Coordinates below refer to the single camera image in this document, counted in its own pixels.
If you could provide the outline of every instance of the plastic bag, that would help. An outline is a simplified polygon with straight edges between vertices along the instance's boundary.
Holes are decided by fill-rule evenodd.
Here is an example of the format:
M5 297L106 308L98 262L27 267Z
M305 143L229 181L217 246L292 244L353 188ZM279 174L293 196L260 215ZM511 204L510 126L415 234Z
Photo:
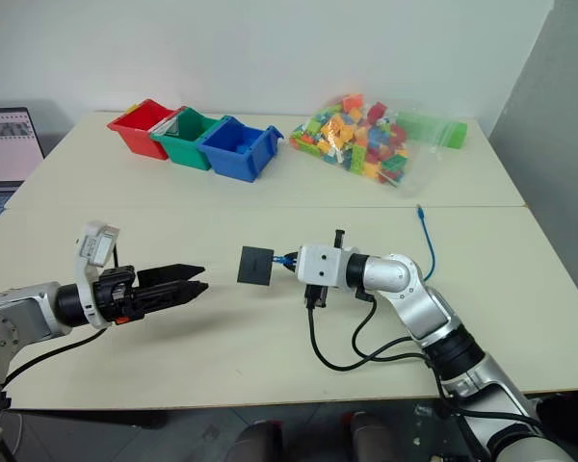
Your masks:
M460 148L467 126L402 106L347 94L296 128L289 142L351 173L417 193L436 170L437 148Z

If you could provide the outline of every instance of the green plastic bin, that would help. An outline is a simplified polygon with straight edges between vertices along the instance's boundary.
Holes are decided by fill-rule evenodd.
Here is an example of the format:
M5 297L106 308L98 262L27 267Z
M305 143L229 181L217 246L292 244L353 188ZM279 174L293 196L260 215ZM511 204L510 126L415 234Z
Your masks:
M163 144L172 162L182 166L210 169L207 156L197 150L197 141L212 131L219 121L201 115L191 108L180 111L164 121L150 133L150 137Z

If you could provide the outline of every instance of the blue bin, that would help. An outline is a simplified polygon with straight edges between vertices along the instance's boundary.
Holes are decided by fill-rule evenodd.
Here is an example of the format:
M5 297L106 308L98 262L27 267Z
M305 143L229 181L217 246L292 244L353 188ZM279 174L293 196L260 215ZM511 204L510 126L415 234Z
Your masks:
M277 153L279 138L282 134L272 125L259 130L226 115L201 137L197 149L218 174L253 182Z

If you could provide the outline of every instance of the red bin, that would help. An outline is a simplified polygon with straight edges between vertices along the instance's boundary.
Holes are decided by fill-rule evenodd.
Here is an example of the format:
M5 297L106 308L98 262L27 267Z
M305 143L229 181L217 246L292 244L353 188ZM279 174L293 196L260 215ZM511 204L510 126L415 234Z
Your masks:
M174 111L147 99L110 122L107 127L118 132L128 148L134 153L164 161L168 155L161 143L150 137L150 132L160 122L173 117L182 109L184 107Z

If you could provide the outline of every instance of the white table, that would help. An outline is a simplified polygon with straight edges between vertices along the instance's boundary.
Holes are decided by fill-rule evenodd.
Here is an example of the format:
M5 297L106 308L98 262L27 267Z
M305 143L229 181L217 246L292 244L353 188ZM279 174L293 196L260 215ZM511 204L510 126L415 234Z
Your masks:
M236 284L242 245L285 253L304 243L331 243L335 228L345 228L346 244L364 253L402 252L426 269L430 257L413 209L8 210L0 218L0 290L72 282L74 240L92 218L121 228L122 264L204 265L200 279L210 289L190 304L111 327L93 343L35 366L9 385L13 407L177 408L435 394L432 374L418 361L346 373L326 369L308 343L303 285L286 269L274 269L271 287ZM427 220L437 253L431 282L480 345L524 392L578 389L578 291L531 213L431 208ZM330 290L328 308L316 312L329 359L355 360L351 333L368 309ZM80 327L27 347L12 369L91 333ZM360 343L370 349L403 333L390 305L381 303Z
M429 207L521 206L524 201L475 120L463 149L442 149L433 180L405 196L370 178L293 149L278 155L252 184L131 153L106 125L117 113L86 115L7 204L58 207ZM305 116L237 115L249 126L274 125L285 138Z

